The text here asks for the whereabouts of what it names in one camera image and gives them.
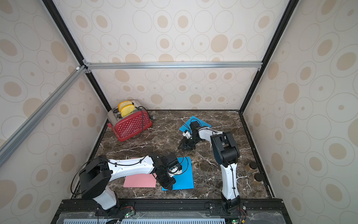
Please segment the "blue paper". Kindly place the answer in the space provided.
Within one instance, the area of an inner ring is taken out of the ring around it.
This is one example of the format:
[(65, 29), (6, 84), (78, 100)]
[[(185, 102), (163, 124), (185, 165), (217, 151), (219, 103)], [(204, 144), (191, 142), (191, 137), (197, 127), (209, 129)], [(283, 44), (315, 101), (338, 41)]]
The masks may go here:
[(175, 175), (174, 178), (176, 183), (173, 186), (172, 190), (180, 190), (180, 189), (193, 189), (194, 181), (193, 181), (193, 173), (192, 173), (192, 164), (189, 157), (179, 157), (178, 161), (182, 165), (182, 173), (180, 175)]
[(195, 117), (195, 116), (192, 116), (189, 118), (189, 120), (187, 120), (182, 126), (181, 128), (179, 129), (181, 132), (185, 133), (186, 131), (188, 131), (189, 133), (192, 133), (192, 130), (190, 128), (190, 124), (194, 121), (197, 121), (199, 123), (199, 125), (202, 127), (202, 126), (206, 126), (206, 127), (211, 127), (210, 124), (204, 122), (203, 120)]

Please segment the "pink paper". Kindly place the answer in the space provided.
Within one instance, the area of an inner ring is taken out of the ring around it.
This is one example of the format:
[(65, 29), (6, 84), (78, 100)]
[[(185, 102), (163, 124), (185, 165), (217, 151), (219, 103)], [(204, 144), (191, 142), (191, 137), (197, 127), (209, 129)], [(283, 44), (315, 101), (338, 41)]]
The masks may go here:
[(127, 176), (124, 182), (125, 188), (155, 188), (156, 179), (152, 174), (137, 174)]

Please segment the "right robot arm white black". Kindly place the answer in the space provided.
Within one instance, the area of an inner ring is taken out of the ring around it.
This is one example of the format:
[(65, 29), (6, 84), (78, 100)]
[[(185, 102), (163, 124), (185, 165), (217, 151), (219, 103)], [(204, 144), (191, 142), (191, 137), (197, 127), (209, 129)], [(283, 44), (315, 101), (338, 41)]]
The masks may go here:
[(193, 127), (183, 133), (178, 149), (194, 150), (201, 141), (211, 142), (213, 155), (222, 171), (222, 206), (226, 213), (233, 213), (240, 205), (236, 170), (240, 151), (231, 132), (216, 131), (209, 127)]

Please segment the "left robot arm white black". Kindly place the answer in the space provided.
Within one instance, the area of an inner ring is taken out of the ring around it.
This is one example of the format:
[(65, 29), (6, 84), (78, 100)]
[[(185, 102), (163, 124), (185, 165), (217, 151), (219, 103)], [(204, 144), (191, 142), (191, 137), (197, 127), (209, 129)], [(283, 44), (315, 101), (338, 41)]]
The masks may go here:
[(144, 157), (114, 160), (101, 155), (84, 163), (76, 175), (79, 177), (80, 192), (77, 193), (84, 200), (96, 201), (103, 210), (110, 210), (118, 206), (117, 195), (108, 183), (122, 177), (151, 174), (166, 190), (172, 190), (176, 183), (175, 176), (183, 171), (181, 162), (174, 153), (160, 156), (149, 153)]

